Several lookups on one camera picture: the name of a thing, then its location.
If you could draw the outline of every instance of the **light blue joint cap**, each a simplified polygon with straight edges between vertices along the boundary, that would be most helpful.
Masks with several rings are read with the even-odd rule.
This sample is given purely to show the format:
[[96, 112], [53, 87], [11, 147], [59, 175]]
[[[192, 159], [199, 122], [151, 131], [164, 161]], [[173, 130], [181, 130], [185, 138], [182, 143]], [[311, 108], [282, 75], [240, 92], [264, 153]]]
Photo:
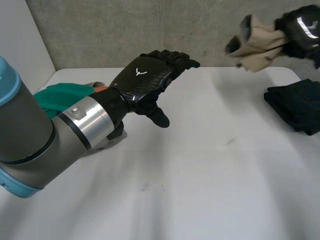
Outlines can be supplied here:
[[19, 198], [30, 198], [32, 195], [41, 191], [43, 188], [34, 188], [27, 186], [18, 180], [14, 179], [12, 176], [7, 174], [0, 168], [0, 185], [4, 187], [8, 192], [16, 195]]
[[0, 107], [18, 93], [20, 86], [19, 74], [0, 56]]

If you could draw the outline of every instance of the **orange object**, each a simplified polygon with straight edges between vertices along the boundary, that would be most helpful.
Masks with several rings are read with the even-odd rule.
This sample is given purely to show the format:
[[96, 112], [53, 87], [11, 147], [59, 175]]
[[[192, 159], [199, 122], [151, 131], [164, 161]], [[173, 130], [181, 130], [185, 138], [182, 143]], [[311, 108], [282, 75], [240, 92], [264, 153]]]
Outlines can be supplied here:
[[106, 90], [108, 87], [107, 86], [98, 86], [98, 87], [95, 87], [94, 88], [94, 92], [97, 93], [97, 92], [101, 92], [103, 90]]

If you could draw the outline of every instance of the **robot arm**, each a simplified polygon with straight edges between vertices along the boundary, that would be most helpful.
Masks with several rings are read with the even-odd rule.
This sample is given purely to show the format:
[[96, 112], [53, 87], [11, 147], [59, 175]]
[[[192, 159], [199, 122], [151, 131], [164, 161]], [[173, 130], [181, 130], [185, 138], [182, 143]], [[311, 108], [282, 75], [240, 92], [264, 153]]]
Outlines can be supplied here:
[[168, 127], [156, 103], [159, 94], [184, 70], [199, 66], [185, 53], [141, 54], [108, 89], [50, 120], [0, 57], [0, 185], [18, 197], [31, 197], [112, 133], [127, 113]]

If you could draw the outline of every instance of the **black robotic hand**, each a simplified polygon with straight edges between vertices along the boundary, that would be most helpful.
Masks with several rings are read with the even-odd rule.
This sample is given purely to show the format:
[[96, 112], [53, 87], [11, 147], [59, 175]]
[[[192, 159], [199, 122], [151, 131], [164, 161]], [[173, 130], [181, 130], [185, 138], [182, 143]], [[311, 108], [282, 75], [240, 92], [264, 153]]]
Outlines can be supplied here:
[[129, 63], [109, 88], [120, 92], [129, 112], [145, 115], [159, 127], [167, 128], [170, 122], [157, 105], [159, 95], [185, 70], [198, 67], [200, 63], [183, 52], [155, 50]]
[[286, 55], [311, 59], [315, 68], [320, 67], [320, 8], [317, 5], [285, 13], [274, 24], [288, 39], [282, 50]]

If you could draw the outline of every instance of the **white wall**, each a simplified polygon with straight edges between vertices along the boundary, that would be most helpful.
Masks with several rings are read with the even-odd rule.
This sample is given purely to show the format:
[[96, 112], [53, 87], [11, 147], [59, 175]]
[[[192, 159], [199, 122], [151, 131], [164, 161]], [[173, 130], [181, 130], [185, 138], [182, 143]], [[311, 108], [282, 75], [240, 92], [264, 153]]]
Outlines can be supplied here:
[[25, 0], [0, 0], [0, 56], [32, 93], [56, 71]]

